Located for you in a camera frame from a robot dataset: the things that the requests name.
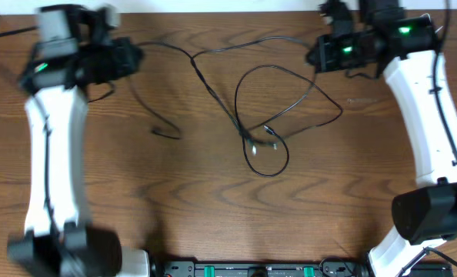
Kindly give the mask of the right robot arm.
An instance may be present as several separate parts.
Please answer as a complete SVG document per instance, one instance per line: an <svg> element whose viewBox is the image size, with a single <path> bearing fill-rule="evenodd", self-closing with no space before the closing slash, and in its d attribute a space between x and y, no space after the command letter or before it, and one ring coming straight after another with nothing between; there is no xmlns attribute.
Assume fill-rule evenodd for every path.
<svg viewBox="0 0 457 277"><path fill-rule="evenodd" d="M393 227L367 255L364 273L406 276L426 255L457 239L457 111L445 75L448 29L410 18L397 1L362 1L358 21L341 1L320 5L331 32L308 62L318 73L361 75L373 64L400 108L415 160L416 189L392 201Z"/></svg>

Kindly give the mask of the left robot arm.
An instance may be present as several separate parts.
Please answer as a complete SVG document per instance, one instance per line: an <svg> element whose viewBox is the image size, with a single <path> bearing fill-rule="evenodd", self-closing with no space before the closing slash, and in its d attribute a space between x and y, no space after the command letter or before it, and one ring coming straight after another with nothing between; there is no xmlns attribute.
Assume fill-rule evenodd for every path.
<svg viewBox="0 0 457 277"><path fill-rule="evenodd" d="M93 225L83 181L87 88L137 72L142 50L111 37L120 23L111 5L45 6L36 21L39 40L19 79L28 93L31 191L24 234L8 240L8 258L32 276L149 277L147 252Z"/></svg>

